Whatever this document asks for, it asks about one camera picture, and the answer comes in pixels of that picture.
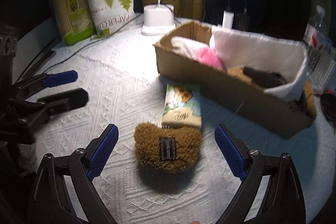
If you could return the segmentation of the white charger adapter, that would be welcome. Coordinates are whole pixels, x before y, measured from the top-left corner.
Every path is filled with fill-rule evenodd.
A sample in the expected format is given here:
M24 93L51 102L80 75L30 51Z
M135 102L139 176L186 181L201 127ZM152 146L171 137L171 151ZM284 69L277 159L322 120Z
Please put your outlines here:
M232 24L233 24L233 20L234 20L234 13L228 12L228 11L224 11L223 12L222 27L223 28L231 29L232 28Z

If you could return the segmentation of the pink fuzzy pouch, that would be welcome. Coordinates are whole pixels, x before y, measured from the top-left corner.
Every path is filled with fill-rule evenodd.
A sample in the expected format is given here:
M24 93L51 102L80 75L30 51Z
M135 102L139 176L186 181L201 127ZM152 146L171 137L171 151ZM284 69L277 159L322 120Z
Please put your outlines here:
M220 58L217 57L208 44L180 36L174 36L171 38L171 45L173 46L175 53L187 57L188 59L215 69L226 70L226 67Z

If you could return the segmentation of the cardboard box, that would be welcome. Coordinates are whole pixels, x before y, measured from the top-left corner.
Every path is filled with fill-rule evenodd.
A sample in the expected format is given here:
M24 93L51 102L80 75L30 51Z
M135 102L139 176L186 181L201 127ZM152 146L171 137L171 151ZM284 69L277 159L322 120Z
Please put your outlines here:
M209 44L211 28L197 22L182 24L154 45L158 73L177 83L196 84L201 94L285 139L310 127L316 119L313 89L305 81L299 100L286 102L266 94L243 74L244 67L215 69L175 53L171 38L180 36Z

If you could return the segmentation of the green package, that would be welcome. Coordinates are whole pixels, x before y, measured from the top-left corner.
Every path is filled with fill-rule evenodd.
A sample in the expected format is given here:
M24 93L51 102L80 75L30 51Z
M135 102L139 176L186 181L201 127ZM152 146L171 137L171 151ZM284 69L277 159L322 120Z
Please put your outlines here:
M51 0L62 40L72 46L96 34L88 0Z

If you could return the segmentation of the brown fuzzy pouch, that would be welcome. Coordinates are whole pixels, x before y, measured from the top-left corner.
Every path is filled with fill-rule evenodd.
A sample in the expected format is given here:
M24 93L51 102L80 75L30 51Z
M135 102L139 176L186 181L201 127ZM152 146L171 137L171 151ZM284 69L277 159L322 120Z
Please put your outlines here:
M199 129L189 126L160 128L140 123L134 130L138 162L155 171L175 173L194 166L202 143Z

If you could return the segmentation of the white paper towel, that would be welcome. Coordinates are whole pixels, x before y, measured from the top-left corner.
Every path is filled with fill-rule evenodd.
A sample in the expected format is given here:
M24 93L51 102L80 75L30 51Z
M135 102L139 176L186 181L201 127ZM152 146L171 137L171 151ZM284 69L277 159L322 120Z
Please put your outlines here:
M227 69L249 67L278 73L285 79L286 84L268 88L264 93L286 102L299 100L308 64L303 43L213 26L209 44Z

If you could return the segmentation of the black round dish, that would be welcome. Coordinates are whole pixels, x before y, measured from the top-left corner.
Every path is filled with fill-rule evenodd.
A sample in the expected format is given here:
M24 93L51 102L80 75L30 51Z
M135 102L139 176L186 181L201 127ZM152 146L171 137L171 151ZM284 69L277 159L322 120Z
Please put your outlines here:
M323 115L328 121L335 123L336 118L336 97L335 93L331 90L326 90L320 96L320 104Z

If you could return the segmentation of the clear water bottle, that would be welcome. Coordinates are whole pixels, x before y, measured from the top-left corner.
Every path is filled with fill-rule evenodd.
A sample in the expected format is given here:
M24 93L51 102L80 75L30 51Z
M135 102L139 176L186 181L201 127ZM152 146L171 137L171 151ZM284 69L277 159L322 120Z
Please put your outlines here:
M307 44L308 64L311 70L316 66L320 51L325 46L325 13L322 6L316 6L315 15L309 19L303 36L303 41Z

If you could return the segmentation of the cookie tissue pack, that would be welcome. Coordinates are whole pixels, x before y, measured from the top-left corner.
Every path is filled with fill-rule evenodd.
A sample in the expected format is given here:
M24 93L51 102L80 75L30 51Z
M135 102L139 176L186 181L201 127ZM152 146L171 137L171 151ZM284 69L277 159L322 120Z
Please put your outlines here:
M198 85L167 84L162 126L202 126L201 92Z

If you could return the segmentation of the paper cup package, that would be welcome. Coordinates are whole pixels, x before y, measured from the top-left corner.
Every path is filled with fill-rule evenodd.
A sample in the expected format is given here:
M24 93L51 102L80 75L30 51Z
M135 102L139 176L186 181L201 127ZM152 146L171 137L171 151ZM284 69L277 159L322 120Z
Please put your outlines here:
M134 0L88 0L98 36L110 36L135 25Z

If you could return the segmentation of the white plastic basket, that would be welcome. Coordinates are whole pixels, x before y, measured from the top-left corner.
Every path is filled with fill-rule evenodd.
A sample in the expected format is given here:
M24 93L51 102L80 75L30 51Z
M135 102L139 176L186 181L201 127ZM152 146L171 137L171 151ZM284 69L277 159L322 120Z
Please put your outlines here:
M324 49L319 52L312 75L319 88L335 91L335 60Z

